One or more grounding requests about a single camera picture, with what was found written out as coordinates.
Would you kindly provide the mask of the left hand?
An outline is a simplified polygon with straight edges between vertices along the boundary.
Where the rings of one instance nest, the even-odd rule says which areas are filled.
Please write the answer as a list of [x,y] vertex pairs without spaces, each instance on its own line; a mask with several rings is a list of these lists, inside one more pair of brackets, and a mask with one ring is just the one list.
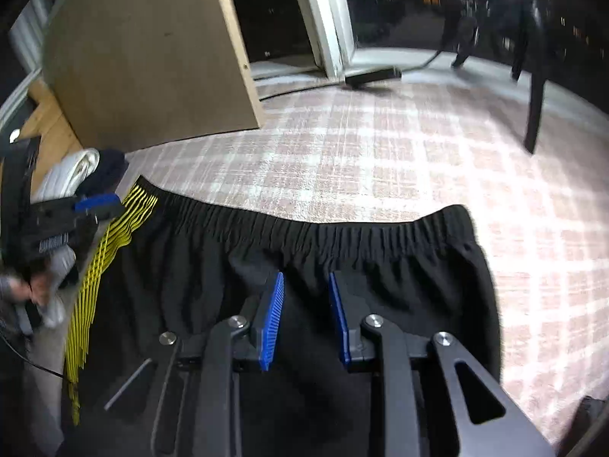
[[34,273],[30,281],[6,270],[1,271],[1,304],[31,301],[38,307],[46,307],[51,301],[54,275],[45,270]]

